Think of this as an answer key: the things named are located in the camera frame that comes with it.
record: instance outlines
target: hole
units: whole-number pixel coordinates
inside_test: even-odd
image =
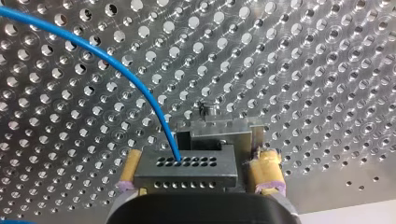
[[[88,96],[92,96],[95,93],[95,89],[93,87],[90,86],[86,86],[84,88],[84,93]]]
[[[357,33],[357,34],[360,34],[362,31],[363,31],[363,27],[361,27],[361,26],[357,26],[355,28],[355,33]]]
[[[165,189],[169,189],[170,186],[171,186],[171,184],[170,184],[169,182],[164,182],[164,183],[163,183],[163,187],[164,187]]]
[[[7,63],[6,57],[3,56],[3,54],[0,54],[0,65],[4,65]]]
[[[102,43],[102,40],[97,35],[91,35],[90,44],[94,46],[99,46]]]
[[[379,23],[378,25],[378,29],[381,31],[387,29],[387,27],[388,27],[388,23],[385,21],[381,21],[381,23]]]
[[[131,9],[133,9],[135,12],[139,11],[142,8],[143,8],[143,3],[141,0],[132,0],[131,1]]]
[[[308,10],[305,12],[305,17],[309,19],[309,18],[312,18],[312,17],[314,16],[314,14],[315,14],[315,11],[314,11],[314,10],[308,9]]]
[[[30,58],[30,54],[26,49],[20,49],[18,50],[18,57],[23,61],[27,61]]]
[[[206,188],[206,186],[207,186],[207,184],[204,181],[199,184],[199,187],[201,187],[201,189]]]
[[[105,13],[109,17],[113,17],[117,14],[117,7],[112,4],[107,4],[105,7]]]
[[[357,10],[361,10],[361,9],[363,9],[365,6],[366,6],[366,1],[359,0],[359,1],[356,3],[356,9],[357,9]]]
[[[6,31],[7,35],[17,35],[18,34],[18,29],[13,24],[7,24],[5,29],[6,29],[5,31]]]
[[[82,75],[87,71],[87,68],[85,67],[85,65],[78,63],[75,66],[75,71],[77,74]]]
[[[56,14],[54,21],[58,26],[65,26],[67,24],[67,18],[63,14]]]
[[[41,47],[41,53],[43,53],[45,56],[50,56],[53,53],[53,48],[49,45],[43,45]]]
[[[114,40],[118,43],[125,40],[125,33],[123,31],[116,31],[114,32]]]
[[[87,9],[87,8],[83,8],[80,12],[79,12],[79,17],[83,20],[83,21],[90,21],[92,19],[92,14],[91,12]]]
[[[109,64],[106,61],[100,60],[98,62],[98,67],[100,70],[106,70],[109,67]]]
[[[142,37],[142,38],[146,38],[149,36],[149,28],[147,26],[139,27],[137,32],[139,33],[140,37]]]
[[[340,11],[340,6],[339,5],[332,5],[332,12],[337,13]]]
[[[209,183],[209,187],[210,187],[211,189],[215,188],[215,187],[216,187],[216,182],[210,182],[210,183]]]

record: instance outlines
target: blue wire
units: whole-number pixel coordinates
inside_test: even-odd
[[[99,49],[90,44],[90,42],[86,41],[85,39],[78,37],[76,35],[71,34],[70,32],[61,29],[49,22],[42,21],[36,17],[29,16],[17,10],[11,9],[9,7],[0,7],[0,16],[10,18],[15,21],[20,21],[27,24],[32,24],[35,27],[38,27],[42,30],[48,31],[53,33],[57,36],[63,37],[78,46],[92,52],[97,57],[105,60],[115,69],[119,70],[123,75],[125,75],[134,85],[143,93],[143,95],[148,99],[148,102],[151,104],[152,108],[154,109],[155,113],[157,114],[158,120],[160,121],[161,125],[163,126],[163,131],[165,132],[166,138],[169,141],[169,145],[172,148],[173,155],[175,160],[180,161],[180,153],[177,148],[177,144],[175,139],[172,136],[172,132],[164,119],[163,112],[161,111],[161,107],[158,105],[155,98],[151,95],[147,87],[137,78],[135,77],[122,63],[117,61],[115,58],[108,55],[102,49]]]

